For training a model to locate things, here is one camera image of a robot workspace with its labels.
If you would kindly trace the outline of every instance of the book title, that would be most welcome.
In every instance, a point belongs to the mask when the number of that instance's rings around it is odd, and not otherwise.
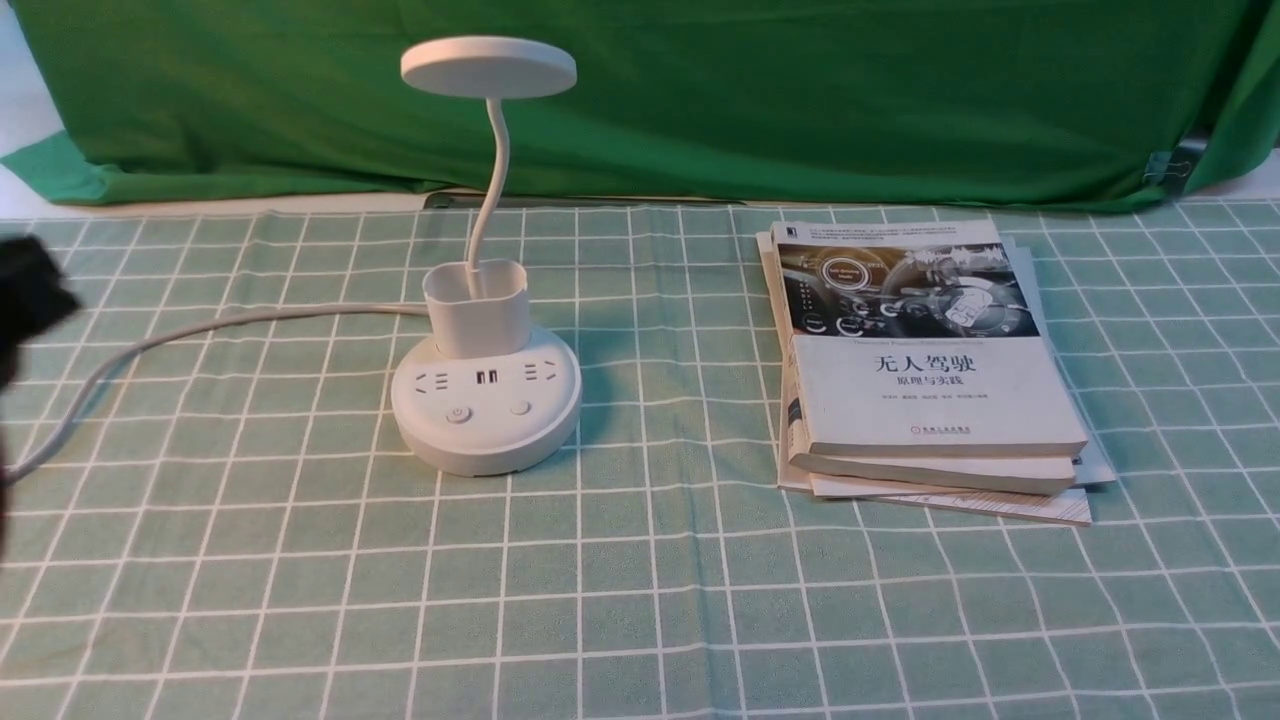
[[[900,386],[963,386],[964,374],[975,372],[973,357],[968,355],[881,355],[876,359],[877,373],[897,375]]]

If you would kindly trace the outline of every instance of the pen holder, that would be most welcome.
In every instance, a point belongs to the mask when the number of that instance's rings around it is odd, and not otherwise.
[[[454,360],[511,355],[529,345],[529,275],[513,260],[477,265],[480,299],[472,300],[466,263],[435,266],[422,278],[426,310],[440,355]]]

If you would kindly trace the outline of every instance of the checkered tablecloth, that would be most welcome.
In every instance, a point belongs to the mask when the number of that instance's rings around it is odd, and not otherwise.
[[[3,720],[1272,719],[1280,211],[1002,214],[1123,482],[1087,529],[774,487],[780,354],[753,233],[955,209],[500,211],[490,256],[582,361],[577,433],[512,478],[411,456],[413,318],[146,355],[15,492]],[[147,334],[417,301],[472,215],[37,220],[91,310],[3,398],[24,455]]]

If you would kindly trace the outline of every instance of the power cord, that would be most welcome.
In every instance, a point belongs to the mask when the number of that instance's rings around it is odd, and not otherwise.
[[[76,428],[83,420],[81,414],[84,407],[90,405],[93,398],[95,392],[97,392],[99,386],[106,382],[114,373],[128,366],[129,363],[134,361],[147,350],[159,347],[161,345],[173,342],[175,340],[182,340],[184,337],[191,337],[201,333],[207,333],[212,331],[219,331],[223,328],[230,328],[237,325],[247,325],[251,323],[268,323],[274,320],[297,320],[302,318],[319,318],[328,315],[413,315],[420,318],[428,318],[428,311],[425,305],[388,305],[388,304],[332,304],[332,305],[310,305],[305,307],[275,307],[271,310],[260,310],[253,313],[243,313],[239,315],[229,315],[227,318],[216,318],[214,320],[206,320],[204,323],[196,323],[178,328],[175,331],[159,334],[155,337],[148,337],[142,340],[124,350],[116,352],[111,357],[106,359],[101,365],[90,373],[88,378],[81,386],[79,392],[76,393],[76,398],[72,400],[70,407],[59,420],[58,427],[54,428],[52,434],[49,439],[44,442],[35,452],[31,454],[26,460],[22,460],[13,468],[9,468],[5,474],[5,487],[13,487],[18,480],[32,474],[41,465],[49,462],[58,451],[67,445],[67,441],[76,433]]]

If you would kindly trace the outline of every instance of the book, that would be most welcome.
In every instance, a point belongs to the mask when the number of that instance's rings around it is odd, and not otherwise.
[[[1066,459],[1085,446],[989,220],[783,222],[772,241],[806,430],[795,451]]]
[[[1019,277],[1023,278],[1023,291],[1025,293],[1027,302],[1030,305],[1032,315],[1036,318],[1037,323],[1039,323],[1041,327],[1044,327],[1044,322],[1046,322],[1044,320],[1044,309],[1043,309],[1043,304],[1041,302],[1041,297],[1039,297],[1039,287],[1038,287],[1038,283],[1036,281],[1036,266],[1034,266],[1034,261],[1032,260],[1032,254],[1025,247],[1015,247],[1015,246],[1007,247],[1007,251],[1009,251],[1010,261],[1018,269]],[[1050,347],[1050,354],[1052,355],[1052,343],[1050,342],[1048,337],[1044,338],[1044,342]],[[1084,424],[1083,415],[1080,415],[1080,421],[1082,421],[1082,424]],[[1071,487],[1074,487],[1074,488],[1084,488],[1084,487],[1091,487],[1091,486],[1097,486],[1097,484],[1116,482],[1117,477],[1116,477],[1115,470],[1111,468],[1111,464],[1107,461],[1106,455],[1103,455],[1101,446],[1097,443],[1096,438],[1093,437],[1093,433],[1089,432],[1087,424],[1085,424],[1085,433],[1088,434],[1088,442],[1085,443],[1084,450],[1082,450],[1075,457],[1070,459],[1071,469],[1073,469],[1073,473],[1074,473],[1074,483],[1071,484]],[[850,459],[840,459],[840,457],[837,457],[837,459],[833,459],[833,460],[836,460],[836,461],[847,461]],[[893,459],[892,461],[901,462],[904,465],[910,465],[910,464],[922,462],[923,459]],[[947,479],[946,471],[951,470],[951,469],[954,469],[954,471],[961,473],[961,474],[978,473],[978,474],[1011,475],[1010,479],[1015,480],[1018,478],[1018,473],[1019,473],[1018,468],[1019,468],[1019,465],[1023,465],[1023,466],[1027,466],[1027,465],[1034,466],[1034,465],[1038,465],[1038,464],[1047,464],[1047,462],[1050,462],[1050,459],[1043,459],[1043,457],[1025,459],[1025,460],[1016,460],[1016,459],[988,459],[988,460],[950,459],[950,460],[938,460],[938,461],[936,461],[936,468],[938,468],[938,469],[941,469],[943,471],[942,471],[942,474],[936,475],[937,479],[933,480],[933,482],[941,482],[943,484],[947,483],[948,479]],[[846,475],[846,474],[850,474],[846,470],[849,470],[850,468],[852,468],[851,465],[850,466],[841,466],[841,465],[836,465],[836,464],[829,465],[829,466],[833,468],[835,470],[833,471],[832,470],[826,471],[827,475]],[[868,474],[869,474],[869,477],[890,477],[890,478],[901,477],[901,475],[896,475],[892,471],[893,470],[892,468],[887,468],[887,470],[888,470],[887,473],[877,474],[876,469],[872,469]],[[864,491],[867,489],[868,480],[859,479],[855,483],[850,483],[850,482],[847,482],[849,478],[827,477],[827,475],[814,474],[812,477],[812,480],[813,480],[812,484],[813,484],[813,492],[814,492],[814,495],[817,495],[819,497],[858,497],[858,496],[865,496]],[[1020,486],[1016,482],[1012,482],[1011,487],[1012,487],[1011,492],[1027,492],[1025,489],[1021,489]],[[956,491],[956,488],[954,488],[954,487],[945,487],[943,486],[940,489],[922,489],[920,492],[955,492],[955,491]],[[870,493],[870,495],[888,495],[888,493],[876,492],[876,493]]]
[[[781,410],[781,423],[786,423],[786,406]],[[813,492],[817,497],[827,501],[841,500],[872,500],[877,502],[895,502],[899,505],[915,505],[920,507],[936,507],[940,510],[956,510],[960,512],[974,512],[978,515],[998,515],[1004,518],[1018,518],[1021,520],[1039,520],[1056,524],[1089,525],[1093,515],[1089,510],[1089,500],[1084,488],[1070,488],[1056,496],[1025,495],[1012,492],[974,492],[963,488],[931,488],[920,493],[920,486],[915,483],[895,483],[884,480],[868,480],[865,478],[835,478],[815,473],[806,473],[786,461],[788,451],[787,433],[780,434],[778,443],[778,487],[794,492]],[[855,495],[828,495],[822,496],[814,492],[819,483],[842,483],[845,488],[854,488]]]
[[[780,342],[786,342],[786,315],[782,310],[781,274],[777,272],[774,250],[769,233],[756,234],[765,284],[769,288],[774,324],[778,328]],[[1030,255],[1025,256],[1024,272],[1030,270]],[[819,455],[799,450],[806,445],[808,429],[796,397],[794,355],[783,356],[782,406],[783,415],[780,433],[787,436],[787,462],[800,470],[833,477],[831,480],[815,479],[815,495],[827,497],[863,497],[873,495],[911,495],[920,492],[959,492],[963,489],[997,489],[1011,492],[1056,493],[1078,482],[1074,457],[1036,457],[1036,459],[964,459],[964,457],[902,457],[869,456],[841,457]],[[1101,464],[1106,468],[1106,461]]]

